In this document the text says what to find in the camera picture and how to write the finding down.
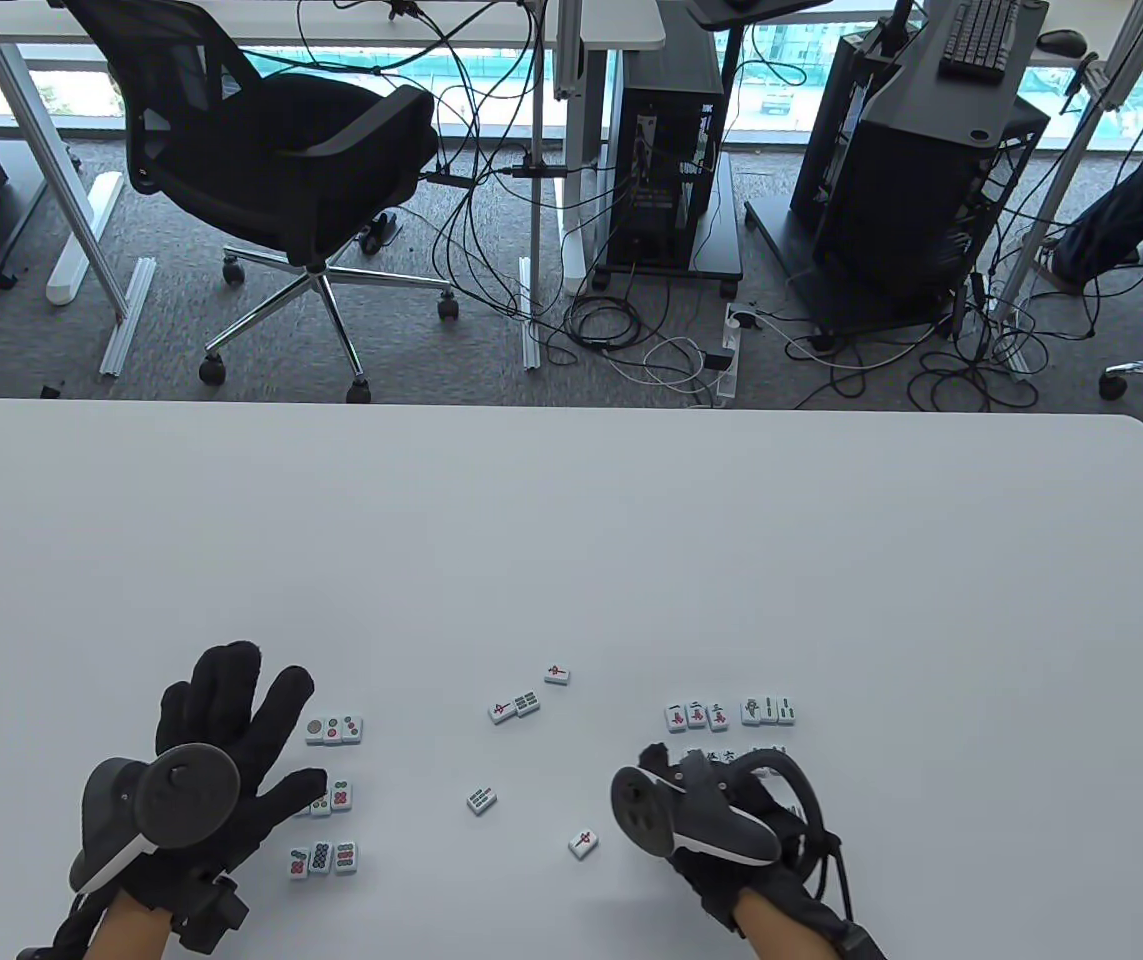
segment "window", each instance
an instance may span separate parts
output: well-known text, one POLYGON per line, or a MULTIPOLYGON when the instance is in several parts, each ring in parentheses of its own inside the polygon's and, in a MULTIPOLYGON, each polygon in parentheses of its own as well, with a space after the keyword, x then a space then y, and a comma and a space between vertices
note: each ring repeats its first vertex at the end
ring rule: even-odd
MULTIPOLYGON (((47 113, 54 117, 123 115, 122 97, 103 70, 35 70, 33 83, 47 113)), ((10 109, 0 90, 0 117, 9 115, 10 109)))
MULTIPOLYGON (((872 26, 871 23, 794 23, 750 29, 745 35, 740 75, 728 109, 728 141, 805 141, 805 134, 815 123, 833 53, 841 37, 862 33, 872 26)), ((721 56, 726 50, 725 33, 717 35, 716 45, 718 55, 721 56)), ((99 69, 95 69, 96 64, 86 58, 86 51, 87 47, 45 45, 41 47, 42 67, 33 73, 47 109, 56 117, 74 118, 74 127, 79 117, 103 122, 123 114, 122 102, 113 83, 109 81, 103 63, 99 69), (77 50, 83 69, 51 69, 59 65, 62 49, 77 50)), ((310 69, 288 67, 273 59, 303 63, 307 55, 301 47, 255 47, 247 51, 251 55, 251 63, 265 74, 279 69, 310 69)), ((517 50, 461 49, 458 53, 472 85, 480 91, 475 101, 479 101, 479 113, 483 120, 483 136, 499 136, 511 120, 520 136, 526 134, 531 122, 530 95, 525 91, 530 55, 522 56, 515 65, 519 56, 517 50), (485 97, 483 93, 489 91, 493 86, 497 88, 489 97, 485 97)), ((405 49, 314 49, 314 55, 320 61, 362 67, 393 63, 406 58, 407 54, 405 49)), ((557 138, 561 136, 566 123, 566 102, 553 99, 552 73, 553 58, 547 56, 544 123, 549 136, 557 138)), ((613 74, 613 69, 608 67, 608 102, 613 74)), ((1030 67, 1020 83, 1020 95, 1052 119, 1046 133, 1048 146, 1061 145, 1073 133, 1078 111, 1082 110, 1086 102, 1086 96, 1079 95, 1068 113, 1060 113, 1064 101, 1063 91, 1070 77, 1070 70, 1064 67, 1030 67)), ((426 88, 442 102, 438 120, 447 136, 459 136, 465 131, 465 123, 472 114, 469 97, 461 86, 456 61, 448 51, 430 51, 389 78, 351 74, 347 79, 378 93, 387 93, 397 83, 426 88)), ((0 93, 0 117, 9 114, 0 93)), ((609 111, 605 111, 604 123, 609 123, 609 111)), ((1143 74, 1127 102, 1101 120, 1092 146, 1097 150, 1125 150, 1132 145, 1141 129, 1143 74)))

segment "power strip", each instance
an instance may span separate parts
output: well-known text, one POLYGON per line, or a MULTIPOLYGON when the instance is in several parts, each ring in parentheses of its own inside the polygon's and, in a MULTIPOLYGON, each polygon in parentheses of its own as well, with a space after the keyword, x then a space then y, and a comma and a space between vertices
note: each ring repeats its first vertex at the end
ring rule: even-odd
POLYGON ((737 315, 748 315, 746 319, 751 317, 753 325, 757 325, 757 311, 748 303, 736 303, 735 301, 727 303, 726 319, 722 320, 722 349, 728 349, 732 352, 732 366, 718 375, 718 407, 730 407, 732 402, 735 402, 735 385, 736 379, 740 378, 740 334, 743 326, 749 325, 741 325, 740 320, 736 319, 737 315))

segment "computer mouse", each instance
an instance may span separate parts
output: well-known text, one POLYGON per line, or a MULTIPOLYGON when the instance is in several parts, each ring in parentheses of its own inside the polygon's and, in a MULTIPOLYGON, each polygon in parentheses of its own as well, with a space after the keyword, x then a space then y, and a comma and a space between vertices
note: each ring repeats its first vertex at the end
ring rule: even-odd
POLYGON ((1074 29, 1048 29, 1038 37, 1038 50, 1079 61, 1087 55, 1087 38, 1074 29))

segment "hand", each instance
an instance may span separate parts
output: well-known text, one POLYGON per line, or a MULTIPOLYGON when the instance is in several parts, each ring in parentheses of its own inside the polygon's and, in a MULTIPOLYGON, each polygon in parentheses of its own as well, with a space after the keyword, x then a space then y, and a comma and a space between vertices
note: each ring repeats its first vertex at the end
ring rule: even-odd
MULTIPOLYGON (((652 744, 644 750, 638 765, 658 776, 668 776, 672 769, 663 744, 652 744)), ((685 849, 673 851, 668 861, 692 885, 705 913, 730 931, 740 933, 734 911, 744 890, 753 890, 770 901, 781 913, 809 927, 826 941, 841 941, 847 923, 830 907, 814 899, 804 886, 804 879, 794 872, 801 850, 801 837, 807 829, 804 821, 776 803, 772 799, 772 792, 751 771, 727 782, 726 797, 728 803, 753 814, 772 827, 776 837, 780 837, 783 854, 767 867, 746 867, 711 854, 685 849)))
POLYGON ((169 686, 155 734, 159 754, 178 744, 203 742, 227 753, 241 777, 237 806, 222 827, 200 843, 139 856, 120 874, 120 886, 150 909, 174 909, 169 898, 191 877, 211 878, 237 869, 269 833, 327 792, 327 771, 288 773, 259 795, 259 785, 295 731, 314 691, 304 667, 287 667, 251 715, 259 681, 259 648, 239 640, 201 655, 190 681, 169 686))

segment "keyboard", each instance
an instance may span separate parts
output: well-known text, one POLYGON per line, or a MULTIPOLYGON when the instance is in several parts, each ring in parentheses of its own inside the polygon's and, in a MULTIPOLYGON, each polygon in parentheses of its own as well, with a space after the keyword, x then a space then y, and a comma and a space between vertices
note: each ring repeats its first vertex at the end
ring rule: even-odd
POLYGON ((964 0, 954 13, 940 73, 1000 83, 1015 41, 1020 0, 964 0))

